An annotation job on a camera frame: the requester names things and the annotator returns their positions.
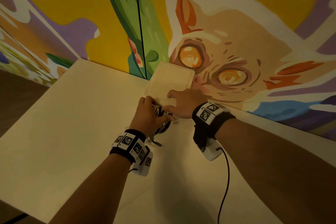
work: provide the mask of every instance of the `black wristband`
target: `black wristband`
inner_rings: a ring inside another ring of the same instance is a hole
[[[195,133],[194,133],[194,141],[200,147],[205,147],[207,144],[207,138],[215,138],[215,134],[220,129],[220,127],[229,119],[235,119],[236,117],[232,115],[227,108],[222,106],[221,104],[212,104],[204,108],[203,105],[208,102],[204,102],[200,104],[195,110],[192,112],[192,119],[195,122]],[[202,108],[204,110],[200,115],[200,118],[197,113]],[[224,111],[215,115],[214,111],[219,112],[219,109],[222,108]],[[212,116],[213,120],[209,123],[208,118]]]
[[[137,139],[140,139],[144,143],[145,140],[146,140],[146,136],[142,132],[140,132],[136,129],[126,129],[125,132],[130,133],[130,134],[135,136],[134,139],[130,142],[129,146],[128,147],[126,146],[127,150],[121,149],[119,147],[112,147],[112,149],[110,151],[110,154],[113,154],[113,153],[119,154],[119,155],[127,158],[131,162],[131,164],[133,164],[135,162],[135,159],[129,151],[136,144]]]

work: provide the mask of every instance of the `floor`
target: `floor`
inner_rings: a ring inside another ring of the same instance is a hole
[[[0,137],[46,92],[48,87],[0,70]],[[0,201],[0,224],[23,212]],[[28,216],[18,224],[42,224]]]

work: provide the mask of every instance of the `person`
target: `person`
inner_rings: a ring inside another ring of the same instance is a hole
[[[163,109],[190,119],[207,102],[200,90],[171,90],[176,107]],[[141,98],[130,129],[146,137],[173,116],[158,117],[154,99]],[[270,132],[229,119],[215,134],[258,197],[285,224],[334,223],[336,220],[336,169],[303,148]],[[88,224],[114,221],[131,162],[110,154],[59,209],[50,224]]]

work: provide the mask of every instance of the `person's right hand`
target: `person's right hand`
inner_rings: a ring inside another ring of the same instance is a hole
[[[183,119],[191,119],[195,108],[202,103],[208,102],[206,96],[201,90],[171,90],[168,92],[167,97],[176,99],[176,107],[166,105],[163,106],[162,109]]]

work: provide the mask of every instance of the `cat face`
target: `cat face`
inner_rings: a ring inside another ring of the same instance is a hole
[[[195,70],[192,87],[213,100],[239,103],[266,90],[292,51],[239,10],[206,15],[194,1],[177,0],[176,15],[183,37],[170,62]]]

